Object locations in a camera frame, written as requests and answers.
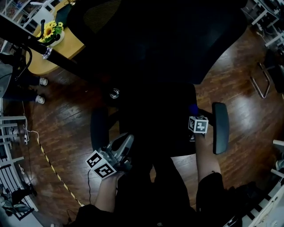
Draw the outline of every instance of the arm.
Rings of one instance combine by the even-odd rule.
[[[195,134],[195,148],[198,182],[213,172],[221,173],[217,158],[206,144],[204,136],[199,133]]]
[[[115,174],[102,180],[99,187],[99,194],[97,196],[95,207],[101,211],[114,212],[116,185],[119,175]]]

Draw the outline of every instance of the flower vase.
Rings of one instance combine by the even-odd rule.
[[[51,47],[55,47],[57,44],[61,43],[61,41],[64,39],[64,36],[65,36],[65,33],[64,33],[64,31],[62,31],[60,33],[60,39],[55,41],[55,42],[53,42],[52,44],[50,44],[50,46]]]

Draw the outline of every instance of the chair backrest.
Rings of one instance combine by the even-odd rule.
[[[24,24],[24,27],[26,27],[32,20],[34,20],[37,24],[40,24],[41,20],[45,20],[46,23],[54,20],[53,13],[55,8],[51,5],[51,2],[53,2],[53,0],[47,0],[44,3],[31,2],[31,5],[35,5],[35,10],[33,15],[31,15],[29,20]]]
[[[136,80],[199,84],[244,33],[247,20],[239,7],[184,0],[78,0],[67,25],[92,50],[97,70],[128,79],[135,73]]]

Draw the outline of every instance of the office chair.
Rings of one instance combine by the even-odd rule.
[[[108,144],[108,130],[118,120],[120,133],[134,135],[136,151],[155,150],[171,157],[195,153],[188,130],[188,107],[197,103],[193,84],[202,82],[246,30],[240,10],[245,4],[78,0],[67,25],[86,45],[85,63],[94,72],[111,76],[106,102],[112,100],[119,108],[109,117],[106,109],[93,112],[94,150]],[[214,126],[214,153],[225,152],[229,140],[225,105],[213,103],[213,114],[203,110],[199,114]]]

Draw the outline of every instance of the mesh chair back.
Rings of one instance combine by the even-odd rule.
[[[84,23],[96,34],[112,18],[120,2],[112,0],[88,9],[83,16]]]

